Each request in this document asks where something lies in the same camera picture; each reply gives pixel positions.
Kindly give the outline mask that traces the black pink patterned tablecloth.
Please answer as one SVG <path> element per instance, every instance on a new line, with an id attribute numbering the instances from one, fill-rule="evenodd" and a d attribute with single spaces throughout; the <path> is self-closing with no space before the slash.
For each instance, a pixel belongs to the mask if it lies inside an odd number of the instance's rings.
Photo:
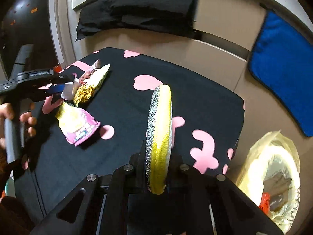
<path id="1" fill-rule="evenodd" d="M 173 152 L 188 165 L 204 163 L 206 144 L 199 131 L 214 139 L 213 156 L 219 165 L 213 176 L 229 164 L 244 124 L 244 100 L 229 89 L 181 66 L 150 56 L 125 56 L 122 49 L 104 48 L 82 59 L 92 65 L 110 65 L 103 85 L 85 110 L 101 125 L 114 128 L 111 139 L 95 132 L 80 146 L 67 142 L 53 112 L 44 114 L 42 102 L 34 114 L 37 135 L 32 141 L 29 168 L 15 180 L 17 199 L 30 219 L 39 223 L 87 175 L 112 173 L 138 152 L 148 125 L 152 90 L 134 88 L 135 78 L 152 76 L 171 88 L 172 113 L 185 123 L 176 129 Z"/>

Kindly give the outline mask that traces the white wrapper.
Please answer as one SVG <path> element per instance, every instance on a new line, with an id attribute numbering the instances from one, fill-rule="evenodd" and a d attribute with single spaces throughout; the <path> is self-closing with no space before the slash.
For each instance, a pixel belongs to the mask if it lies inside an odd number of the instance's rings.
<path id="1" fill-rule="evenodd" d="M 75 78 L 73 82 L 65 83 L 61 98 L 68 101 L 73 100 L 80 85 L 79 79 L 77 78 Z"/>

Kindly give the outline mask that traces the red plastic bag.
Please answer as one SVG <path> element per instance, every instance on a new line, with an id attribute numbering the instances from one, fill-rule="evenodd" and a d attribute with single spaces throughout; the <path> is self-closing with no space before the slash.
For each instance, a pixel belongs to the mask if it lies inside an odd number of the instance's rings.
<path id="1" fill-rule="evenodd" d="M 271 200 L 271 195 L 269 193 L 265 192 L 262 194 L 259 208 L 266 215 L 268 215 L 270 212 L 270 200 Z"/>

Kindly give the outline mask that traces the black cloth on cabinet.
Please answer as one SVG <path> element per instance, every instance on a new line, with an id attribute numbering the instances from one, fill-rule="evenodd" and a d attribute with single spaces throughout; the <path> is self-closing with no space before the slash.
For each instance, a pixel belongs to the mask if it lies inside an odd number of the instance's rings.
<path id="1" fill-rule="evenodd" d="M 77 39 L 109 29 L 142 29 L 192 37 L 197 0 L 164 9 L 147 1 L 98 0 L 80 11 Z"/>

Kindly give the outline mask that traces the blue towel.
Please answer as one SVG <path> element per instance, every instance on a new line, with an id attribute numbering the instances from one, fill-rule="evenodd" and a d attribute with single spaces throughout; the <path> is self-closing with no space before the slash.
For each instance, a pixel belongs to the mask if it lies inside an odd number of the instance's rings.
<path id="1" fill-rule="evenodd" d="M 269 10 L 248 63 L 251 75 L 269 89 L 306 137 L 312 136 L 312 44 Z"/>

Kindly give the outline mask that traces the yellow pink snack bag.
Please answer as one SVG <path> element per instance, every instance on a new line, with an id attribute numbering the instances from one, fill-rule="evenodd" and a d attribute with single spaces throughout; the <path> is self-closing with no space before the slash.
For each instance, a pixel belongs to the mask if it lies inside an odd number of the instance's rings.
<path id="1" fill-rule="evenodd" d="M 89 139 L 100 127 L 100 122 L 87 111 L 67 102 L 60 105 L 56 118 L 67 142 L 74 146 L 79 146 Z"/>

